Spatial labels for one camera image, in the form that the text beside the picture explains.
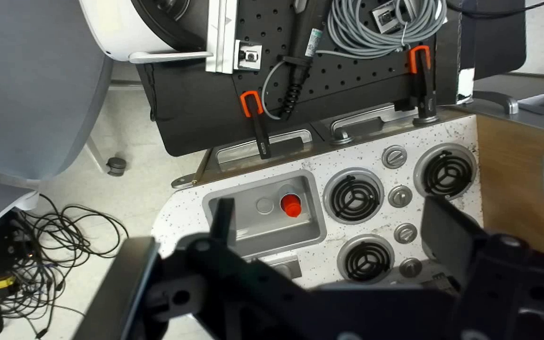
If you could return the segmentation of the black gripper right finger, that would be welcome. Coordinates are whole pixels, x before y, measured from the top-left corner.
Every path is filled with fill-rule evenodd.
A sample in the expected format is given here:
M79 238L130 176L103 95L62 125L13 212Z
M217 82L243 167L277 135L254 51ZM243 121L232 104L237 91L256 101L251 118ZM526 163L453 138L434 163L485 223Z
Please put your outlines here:
M434 259L462 286L474 254L487 240L487 235L449 201L426 197L421 218L421 240Z

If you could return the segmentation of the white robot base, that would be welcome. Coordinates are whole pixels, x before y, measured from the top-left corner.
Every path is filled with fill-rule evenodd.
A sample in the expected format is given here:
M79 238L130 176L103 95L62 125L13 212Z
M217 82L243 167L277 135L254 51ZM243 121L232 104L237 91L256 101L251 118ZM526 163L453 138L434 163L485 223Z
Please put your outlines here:
M230 63L237 0L79 0L105 57L130 65Z

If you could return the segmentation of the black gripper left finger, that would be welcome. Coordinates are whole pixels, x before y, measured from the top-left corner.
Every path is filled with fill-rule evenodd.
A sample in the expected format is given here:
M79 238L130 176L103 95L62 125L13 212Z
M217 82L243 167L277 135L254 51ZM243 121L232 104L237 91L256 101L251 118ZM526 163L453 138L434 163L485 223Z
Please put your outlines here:
M232 199L220 199L217 203L217 210L213 214L213 223L211 223L211 238L215 242L219 242L219 244L228 242L232 216L234 216L234 201Z

